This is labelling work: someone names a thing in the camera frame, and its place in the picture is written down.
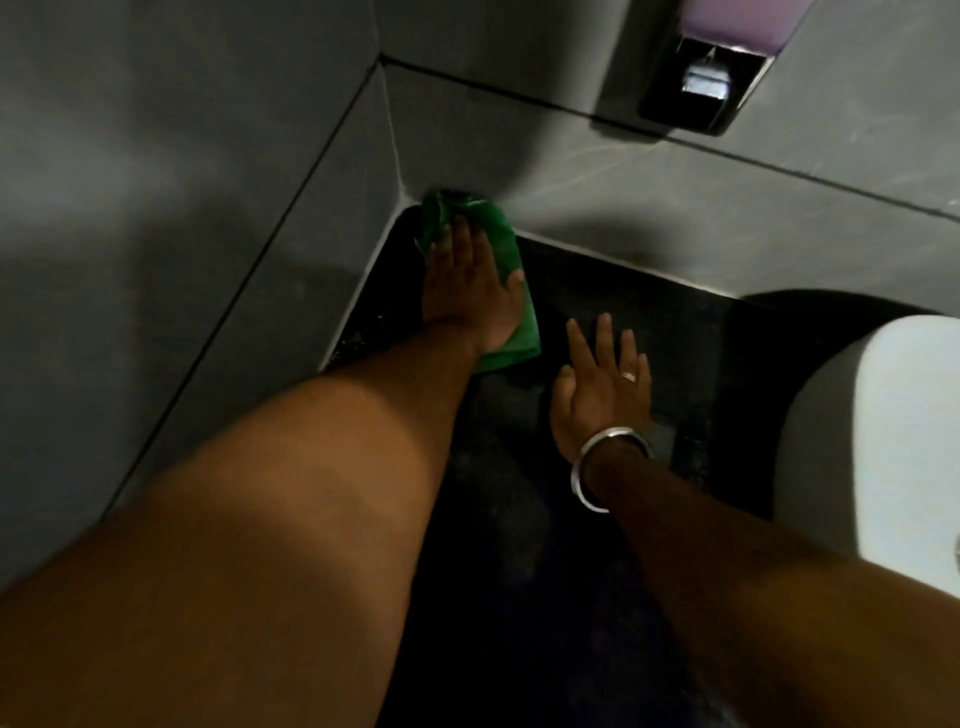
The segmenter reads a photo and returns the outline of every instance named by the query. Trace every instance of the wall-mounted soap dispenser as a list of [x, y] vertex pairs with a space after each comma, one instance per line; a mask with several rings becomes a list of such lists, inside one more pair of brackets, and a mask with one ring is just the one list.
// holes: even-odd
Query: wall-mounted soap dispenser
[[719, 135], [815, 0], [685, 0], [640, 98], [656, 124]]

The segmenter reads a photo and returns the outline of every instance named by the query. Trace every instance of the cloth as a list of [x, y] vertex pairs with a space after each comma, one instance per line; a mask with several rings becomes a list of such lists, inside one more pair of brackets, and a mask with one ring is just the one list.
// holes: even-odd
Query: cloth
[[[420, 252], [426, 255], [432, 243], [439, 243], [444, 227], [453, 225], [457, 215], [463, 215], [471, 223], [481, 226], [490, 239], [493, 248], [493, 260], [496, 272], [504, 281], [515, 270], [523, 268], [520, 250], [516, 246], [514, 229], [499, 207], [492, 202], [462, 192], [434, 192], [427, 195], [420, 205], [422, 214], [422, 236], [418, 241]], [[540, 355], [540, 329], [537, 326], [537, 314], [526, 287], [526, 305], [523, 319], [514, 335], [507, 343], [490, 352], [477, 365], [476, 374], [492, 372], [509, 367], [512, 364], [532, 359]]]

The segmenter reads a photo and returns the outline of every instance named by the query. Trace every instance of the bracelet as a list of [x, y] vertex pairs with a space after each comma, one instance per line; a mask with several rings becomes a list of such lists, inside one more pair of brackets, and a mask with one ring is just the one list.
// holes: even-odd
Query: bracelet
[[643, 451], [644, 456], [648, 460], [653, 459], [653, 448], [650, 447], [650, 443], [647, 442], [647, 439], [643, 437], [639, 432], [630, 429], [629, 427], [609, 427], [608, 429], [601, 430], [597, 432], [593, 437], [587, 440], [584, 443], [584, 446], [580, 448], [580, 454], [577, 455], [577, 459], [573, 461], [573, 468], [570, 470], [570, 487], [573, 489], [573, 493], [577, 498], [580, 499], [587, 508], [589, 508], [594, 513], [610, 513], [610, 510], [607, 508], [601, 508], [598, 505], [593, 505], [587, 498], [584, 496], [583, 480], [581, 471], [584, 468], [584, 461], [587, 459], [587, 456], [593, 452], [593, 450], [604, 440], [607, 440], [611, 437], [629, 437], [639, 448]]

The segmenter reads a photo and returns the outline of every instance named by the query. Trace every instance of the white toilet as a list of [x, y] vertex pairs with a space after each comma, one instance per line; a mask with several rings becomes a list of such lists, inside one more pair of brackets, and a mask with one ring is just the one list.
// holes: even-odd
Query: white toilet
[[775, 521], [960, 597], [960, 320], [847, 347], [790, 407]]

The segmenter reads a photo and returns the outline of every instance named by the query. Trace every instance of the black grout line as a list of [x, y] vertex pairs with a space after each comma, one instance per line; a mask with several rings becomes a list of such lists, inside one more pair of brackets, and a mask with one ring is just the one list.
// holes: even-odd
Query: black grout line
[[910, 210], [911, 212], [919, 212], [923, 215], [928, 215], [930, 217], [937, 217], [942, 220], [949, 220], [952, 223], [960, 223], [960, 216], [951, 214], [949, 212], [944, 212], [941, 209], [936, 207], [924, 207], [922, 205], [916, 205], [915, 203], [907, 202], [906, 200], [898, 200], [893, 197], [887, 197], [885, 195], [880, 195], [875, 192], [870, 192], [869, 190], [860, 189], [858, 187], [853, 187], [848, 184], [843, 184], [842, 182], [833, 182], [831, 180], [825, 180], [822, 177], [816, 177], [814, 175], [808, 174], [806, 172], [798, 172], [792, 169], [784, 169], [783, 167], [778, 167], [776, 164], [770, 164], [769, 162], [759, 161], [757, 159], [751, 159], [749, 157], [743, 157], [742, 155], [734, 154], [732, 152], [724, 152], [719, 149], [714, 149], [705, 144], [699, 144], [695, 141], [689, 141], [687, 139], [678, 139], [674, 136], [660, 136], [658, 134], [652, 134], [649, 131], [645, 131], [640, 127], [636, 127], [632, 124], [628, 124], [622, 121], [616, 121], [614, 119], [608, 119], [603, 116], [597, 116], [596, 114], [587, 113], [586, 111], [579, 111], [577, 109], [570, 109], [560, 104], [555, 104], [552, 101], [544, 101], [543, 99], [538, 99], [535, 96], [528, 96], [524, 93], [518, 93], [517, 91], [510, 91], [506, 88], [500, 88], [495, 85], [485, 84], [481, 81], [470, 81], [468, 79], [460, 78], [459, 76], [454, 76], [453, 74], [444, 73], [443, 71], [438, 71], [433, 68], [427, 68], [426, 66], [416, 65], [415, 63], [408, 63], [407, 61], [401, 61], [399, 59], [391, 58], [386, 54], [380, 54], [380, 63], [384, 66], [397, 66], [398, 68], [404, 68], [408, 71], [415, 71], [417, 73], [422, 73], [425, 76], [432, 76], [437, 79], [442, 79], [444, 81], [450, 81], [454, 84], [468, 86], [469, 88], [475, 88], [478, 91], [486, 91], [488, 93], [495, 94], [497, 96], [503, 96], [508, 99], [513, 99], [514, 101], [520, 101], [525, 104], [531, 104], [533, 106], [541, 107], [542, 109], [550, 109], [553, 111], [564, 111], [565, 113], [573, 114], [574, 116], [579, 116], [582, 119], [587, 119], [589, 121], [595, 122], [597, 124], [603, 124], [604, 126], [612, 127], [614, 129], [619, 129], [624, 132], [635, 133], [639, 136], [643, 136], [648, 139], [655, 141], [664, 141], [668, 144], [675, 144], [678, 147], [685, 147], [687, 149], [693, 149], [698, 152], [703, 152], [709, 155], [715, 155], [716, 157], [721, 157], [724, 159], [730, 159], [731, 161], [738, 161], [743, 164], [749, 164], [752, 167], [758, 169], [763, 169], [768, 172], [776, 172], [778, 174], [784, 175], [786, 177], [792, 177], [795, 180], [803, 180], [804, 182], [812, 182], [813, 184], [820, 184], [824, 187], [829, 187], [835, 189], [839, 192], [846, 192], [851, 195], [856, 195], [857, 197], [866, 198], [867, 200], [872, 200], [878, 203], [884, 203], [886, 205], [892, 205], [894, 207], [899, 207], [901, 209]]
[[320, 166], [320, 163], [324, 160], [327, 151], [330, 149], [330, 146], [333, 144], [333, 140], [337, 137], [337, 134], [340, 132], [340, 129], [344, 126], [344, 123], [347, 121], [347, 117], [350, 115], [350, 112], [353, 111], [353, 107], [356, 106], [357, 101], [359, 101], [361, 94], [367, 88], [367, 85], [370, 83], [371, 78], [373, 78], [373, 73], [376, 71], [377, 67], [380, 65], [380, 58], [374, 62], [374, 64], [367, 69], [367, 73], [363, 78], [363, 81], [360, 82], [360, 85], [357, 87], [356, 92], [353, 94], [353, 97], [350, 99], [347, 104], [347, 108], [341, 114], [340, 119], [337, 121], [336, 126], [333, 127], [333, 131], [330, 133], [330, 136], [327, 138], [324, 147], [321, 149], [320, 153], [317, 155], [317, 158], [314, 160], [313, 164], [310, 166], [310, 169], [306, 173], [306, 177], [303, 178], [303, 182], [300, 183], [297, 192], [294, 193], [293, 198], [290, 200], [290, 204], [287, 205], [286, 209], [283, 210], [283, 214], [280, 215], [280, 219], [276, 221], [273, 231], [270, 233], [270, 236], [267, 238], [267, 242], [264, 243], [263, 248], [260, 249], [260, 253], [257, 254], [256, 259], [253, 261], [253, 264], [250, 267], [250, 270], [247, 271], [247, 274], [240, 281], [240, 285], [237, 287], [236, 291], [233, 292], [233, 297], [230, 299], [227, 304], [227, 308], [224, 309], [224, 312], [221, 314], [220, 319], [217, 321], [216, 326], [213, 327], [213, 330], [210, 332], [210, 335], [207, 336], [204, 345], [201, 347], [200, 352], [197, 354], [197, 357], [193, 360], [193, 363], [190, 365], [190, 368], [187, 370], [186, 375], [183, 377], [183, 380], [180, 382], [180, 386], [177, 387], [177, 391], [174, 392], [174, 396], [167, 402], [166, 408], [163, 410], [163, 413], [160, 415], [159, 419], [156, 421], [154, 428], [150, 431], [150, 434], [147, 436], [146, 442], [144, 442], [143, 447], [140, 448], [140, 451], [136, 454], [136, 457], [133, 459], [132, 465], [127, 470], [127, 473], [124, 475], [123, 479], [120, 481], [120, 485], [117, 486], [117, 489], [113, 492], [113, 495], [110, 497], [107, 507], [104, 509], [103, 514], [100, 516], [100, 522], [103, 522], [107, 516], [109, 516], [110, 511], [113, 510], [114, 506], [117, 504], [117, 501], [120, 499], [120, 496], [123, 495], [124, 490], [126, 489], [128, 483], [130, 482], [133, 473], [139, 467], [140, 463], [143, 462], [143, 459], [147, 456], [147, 453], [150, 451], [151, 446], [153, 445], [156, 437], [160, 434], [160, 431], [163, 429], [163, 426], [166, 425], [167, 420], [170, 418], [171, 413], [174, 411], [174, 407], [177, 406], [177, 403], [180, 401], [180, 397], [183, 396], [183, 392], [186, 391], [187, 385], [190, 383], [190, 380], [193, 378], [193, 375], [197, 373], [197, 370], [200, 369], [200, 364], [204, 360], [206, 353], [210, 351], [210, 347], [213, 346], [213, 341], [217, 338], [217, 334], [220, 333], [220, 330], [224, 327], [224, 324], [227, 322], [227, 319], [232, 313], [233, 308], [237, 305], [237, 302], [240, 300], [240, 297], [243, 295], [243, 292], [246, 290], [248, 283], [253, 278], [253, 274], [256, 273], [256, 269], [260, 266], [260, 263], [263, 262], [263, 259], [267, 256], [267, 253], [270, 251], [271, 247], [276, 241], [277, 236], [280, 233], [280, 230], [283, 228], [283, 224], [287, 221], [287, 218], [290, 216], [290, 213], [293, 211], [294, 207], [297, 205], [297, 201], [303, 194], [303, 191], [306, 189], [306, 186], [310, 183], [310, 180], [313, 178], [314, 173], [317, 171], [317, 168]]

